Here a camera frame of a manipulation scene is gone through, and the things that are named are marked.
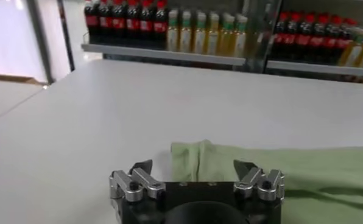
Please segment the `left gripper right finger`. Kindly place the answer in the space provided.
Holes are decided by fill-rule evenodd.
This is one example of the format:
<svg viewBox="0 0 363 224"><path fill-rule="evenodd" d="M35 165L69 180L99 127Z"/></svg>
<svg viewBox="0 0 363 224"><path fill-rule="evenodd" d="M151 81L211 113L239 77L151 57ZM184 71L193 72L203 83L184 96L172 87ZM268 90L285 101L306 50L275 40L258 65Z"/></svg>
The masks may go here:
<svg viewBox="0 0 363 224"><path fill-rule="evenodd" d="M262 201L284 200L284 174L281 170L272 169L265 173L254 163L240 160L233 161L239 181L233 185L235 193L242 198L258 197Z"/></svg>

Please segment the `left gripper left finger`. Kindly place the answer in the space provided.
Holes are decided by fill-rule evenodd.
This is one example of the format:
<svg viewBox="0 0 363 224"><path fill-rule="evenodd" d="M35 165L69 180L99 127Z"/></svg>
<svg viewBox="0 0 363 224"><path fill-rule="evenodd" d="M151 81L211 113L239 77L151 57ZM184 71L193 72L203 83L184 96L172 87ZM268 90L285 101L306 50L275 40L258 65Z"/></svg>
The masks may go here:
<svg viewBox="0 0 363 224"><path fill-rule="evenodd" d="M166 192L166 184L153 178L151 159L135 163L128 173L112 171L109 177L110 198L125 198L130 203L141 201L144 196L159 200Z"/></svg>

